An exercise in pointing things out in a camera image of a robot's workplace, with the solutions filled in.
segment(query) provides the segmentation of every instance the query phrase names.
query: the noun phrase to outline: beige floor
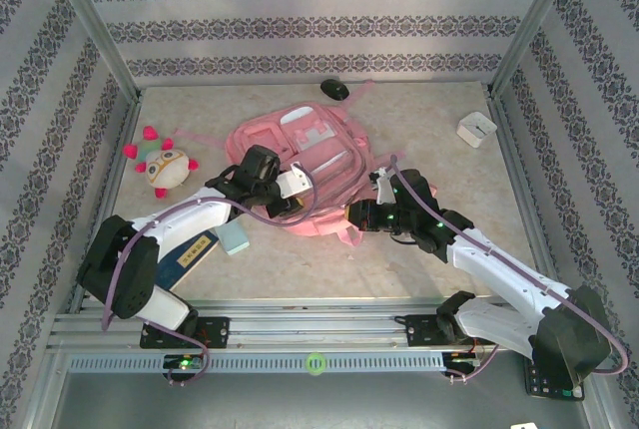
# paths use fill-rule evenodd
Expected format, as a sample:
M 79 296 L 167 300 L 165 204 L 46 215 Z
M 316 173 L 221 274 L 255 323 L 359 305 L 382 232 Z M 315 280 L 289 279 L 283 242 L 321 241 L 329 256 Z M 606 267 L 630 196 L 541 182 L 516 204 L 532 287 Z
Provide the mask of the beige floor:
M 250 117 L 314 100 L 329 103 L 319 85 L 151 88 L 134 141 L 154 125 L 223 139 Z M 525 263 L 532 257 L 497 140 L 478 150 L 455 133 L 467 114 L 488 114 L 478 83 L 378 84 L 350 112 L 366 127 L 377 154 L 404 150 L 404 168 L 418 168 L 438 186 L 443 208 L 469 217 Z M 185 183 L 157 201 L 127 163 L 115 213 L 147 215 L 194 193 L 225 166 L 222 151 L 187 140 L 176 146 L 202 164 Z M 334 236 L 302 238 L 242 216 L 251 246 L 234 255 L 216 248 L 178 286 L 186 299 L 295 297 L 440 297 L 460 289 L 490 294 L 480 282 L 414 247 L 370 233 L 352 248 Z

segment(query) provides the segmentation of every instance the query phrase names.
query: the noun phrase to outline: striped wall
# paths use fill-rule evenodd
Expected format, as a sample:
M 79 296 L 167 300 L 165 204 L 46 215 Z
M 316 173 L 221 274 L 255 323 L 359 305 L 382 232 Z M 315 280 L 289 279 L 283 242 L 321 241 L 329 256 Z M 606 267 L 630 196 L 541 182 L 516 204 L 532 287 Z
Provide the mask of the striped wall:
M 561 279 L 604 300 L 639 427 L 639 0 L 555 0 L 501 96 Z
M 23 417 L 128 108 L 68 0 L 0 0 L 0 428 Z
M 136 83 L 494 76 L 532 0 L 93 0 Z

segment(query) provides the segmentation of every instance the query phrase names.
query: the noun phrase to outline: stuffed toy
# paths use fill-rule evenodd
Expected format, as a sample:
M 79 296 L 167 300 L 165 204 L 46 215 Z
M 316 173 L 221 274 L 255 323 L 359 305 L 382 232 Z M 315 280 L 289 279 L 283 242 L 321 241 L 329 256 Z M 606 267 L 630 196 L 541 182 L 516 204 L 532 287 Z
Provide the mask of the stuffed toy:
M 155 188 L 156 198 L 165 198 L 171 188 L 181 184 L 190 172 L 200 164 L 182 151 L 173 148 L 173 140 L 160 140 L 153 127 L 142 131 L 142 142 L 124 147 L 124 155 L 138 162 L 136 172 L 144 173 L 149 184 Z

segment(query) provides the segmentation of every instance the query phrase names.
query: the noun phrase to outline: light blue block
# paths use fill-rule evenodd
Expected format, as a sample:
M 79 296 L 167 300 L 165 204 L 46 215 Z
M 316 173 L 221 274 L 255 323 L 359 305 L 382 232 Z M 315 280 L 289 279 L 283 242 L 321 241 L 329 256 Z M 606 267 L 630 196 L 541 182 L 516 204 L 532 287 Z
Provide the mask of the light blue block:
M 220 239 L 222 248 L 228 255 L 249 247 L 249 237 L 237 219 L 221 226 L 216 226 L 214 231 Z

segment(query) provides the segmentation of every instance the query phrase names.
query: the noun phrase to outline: green ring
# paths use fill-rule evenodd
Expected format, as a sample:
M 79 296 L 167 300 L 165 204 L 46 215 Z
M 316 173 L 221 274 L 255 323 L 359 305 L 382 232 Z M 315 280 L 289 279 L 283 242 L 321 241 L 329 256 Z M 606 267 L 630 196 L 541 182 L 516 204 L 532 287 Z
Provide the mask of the green ring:
M 315 361 L 319 361 L 318 367 L 313 367 L 313 363 Z M 307 357 L 307 371 L 311 376 L 319 376 L 326 371 L 326 358 L 323 354 L 318 352 L 312 352 L 309 354 L 309 357 Z

